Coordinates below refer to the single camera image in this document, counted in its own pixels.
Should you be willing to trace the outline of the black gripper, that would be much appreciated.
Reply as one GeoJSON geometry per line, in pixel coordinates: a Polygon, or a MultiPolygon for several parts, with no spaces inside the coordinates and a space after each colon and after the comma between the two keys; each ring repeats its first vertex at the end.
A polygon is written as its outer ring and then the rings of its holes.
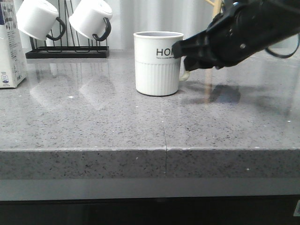
{"type": "Polygon", "coordinates": [[[219,69],[234,66],[299,31],[298,0],[254,0],[237,3],[206,31],[177,41],[172,52],[175,58],[186,56],[186,71],[219,69]]]}

